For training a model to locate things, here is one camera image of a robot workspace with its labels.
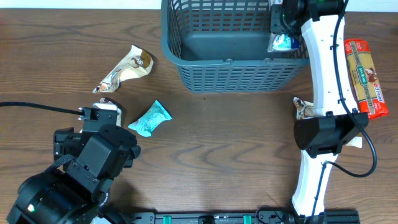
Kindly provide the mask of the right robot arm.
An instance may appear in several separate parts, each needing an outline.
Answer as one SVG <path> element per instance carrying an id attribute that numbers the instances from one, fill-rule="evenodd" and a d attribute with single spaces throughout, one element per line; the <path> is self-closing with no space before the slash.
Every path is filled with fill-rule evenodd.
<path id="1" fill-rule="evenodd" d="M 359 133 L 369 136 L 366 113 L 358 109 L 351 91 L 344 47 L 344 15 L 347 1 L 282 1 L 271 6 L 271 33 L 301 36 L 307 48 L 313 82 L 313 114 L 298 119 L 294 138 L 301 150 L 300 173 L 290 204 L 292 211 L 284 223 L 351 223 L 355 212 L 327 214 L 324 198 L 332 168 L 352 177 L 371 175 L 377 166 L 377 154 L 369 171 L 355 174 L 336 163 L 343 146 Z"/>

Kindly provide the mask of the grey plastic basket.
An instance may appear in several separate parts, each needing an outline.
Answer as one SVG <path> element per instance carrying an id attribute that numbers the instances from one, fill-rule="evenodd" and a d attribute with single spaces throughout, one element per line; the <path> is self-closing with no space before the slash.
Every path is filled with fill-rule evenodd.
<path id="1" fill-rule="evenodd" d="M 269 1 L 162 0 L 162 51 L 192 93 L 274 91 L 308 66 L 303 39 L 269 52 Z"/>

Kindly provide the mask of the multicolour tissue pack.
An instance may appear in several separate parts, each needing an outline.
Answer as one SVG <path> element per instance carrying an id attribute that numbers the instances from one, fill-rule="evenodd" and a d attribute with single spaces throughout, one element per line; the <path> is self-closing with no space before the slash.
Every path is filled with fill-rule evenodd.
<path id="1" fill-rule="evenodd" d="M 269 0 L 271 23 L 270 29 L 281 28 L 280 20 L 283 0 Z M 299 40 L 288 33 L 270 32 L 268 52 L 292 52 L 300 48 Z"/>

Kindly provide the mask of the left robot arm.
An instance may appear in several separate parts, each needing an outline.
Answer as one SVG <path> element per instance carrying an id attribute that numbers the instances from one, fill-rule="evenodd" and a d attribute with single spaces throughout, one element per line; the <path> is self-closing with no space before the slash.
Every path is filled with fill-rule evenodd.
<path id="1" fill-rule="evenodd" d="M 53 164 L 21 184 L 7 222 L 91 223 L 114 179 L 140 153 L 135 135 L 113 124 L 93 132 L 55 131 Z"/>

